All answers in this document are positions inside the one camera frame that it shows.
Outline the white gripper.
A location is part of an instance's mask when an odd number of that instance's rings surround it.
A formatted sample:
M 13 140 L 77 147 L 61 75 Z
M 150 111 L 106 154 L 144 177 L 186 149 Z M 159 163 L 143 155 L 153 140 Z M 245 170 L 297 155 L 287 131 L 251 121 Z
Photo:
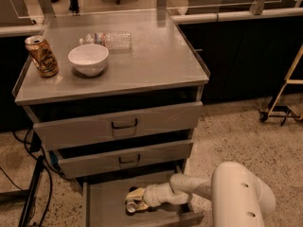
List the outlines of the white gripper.
M 151 184 L 145 188 L 139 187 L 129 192 L 126 196 L 127 201 L 143 201 L 146 203 L 139 203 L 136 206 L 136 212 L 147 211 L 150 207 L 157 207 L 161 205 L 157 195 L 157 185 Z

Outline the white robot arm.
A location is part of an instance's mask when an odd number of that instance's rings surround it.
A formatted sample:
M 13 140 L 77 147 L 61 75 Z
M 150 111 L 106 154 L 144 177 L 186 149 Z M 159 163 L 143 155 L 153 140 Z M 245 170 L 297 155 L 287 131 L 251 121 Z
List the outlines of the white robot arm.
M 211 201 L 214 227 L 265 227 L 264 220 L 276 210 L 273 190 L 245 166 L 224 162 L 209 180 L 176 173 L 166 183 L 154 183 L 130 191 L 129 213 L 164 203 L 181 205 L 197 195 Z

